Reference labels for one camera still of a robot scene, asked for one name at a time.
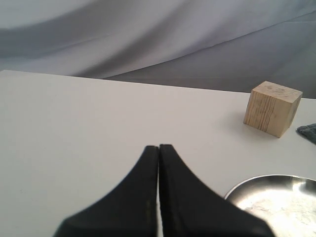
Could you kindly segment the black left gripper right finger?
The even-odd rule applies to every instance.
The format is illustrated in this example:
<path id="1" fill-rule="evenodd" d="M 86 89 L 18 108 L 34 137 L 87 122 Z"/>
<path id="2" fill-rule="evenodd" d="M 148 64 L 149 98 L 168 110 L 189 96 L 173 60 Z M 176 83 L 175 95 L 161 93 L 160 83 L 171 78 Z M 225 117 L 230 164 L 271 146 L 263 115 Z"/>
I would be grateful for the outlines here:
<path id="1" fill-rule="evenodd" d="M 159 200 L 165 237 L 272 237 L 267 223 L 220 197 L 172 145 L 159 147 Z"/>

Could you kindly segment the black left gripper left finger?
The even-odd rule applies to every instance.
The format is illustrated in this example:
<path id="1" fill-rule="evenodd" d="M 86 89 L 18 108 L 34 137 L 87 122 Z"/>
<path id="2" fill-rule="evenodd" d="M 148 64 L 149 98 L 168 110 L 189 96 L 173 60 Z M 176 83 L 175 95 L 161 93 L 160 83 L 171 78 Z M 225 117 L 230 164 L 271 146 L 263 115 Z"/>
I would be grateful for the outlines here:
<path id="1" fill-rule="evenodd" d="M 127 176 L 106 196 L 66 218 L 56 237 L 156 237 L 158 147 L 146 146 Z"/>

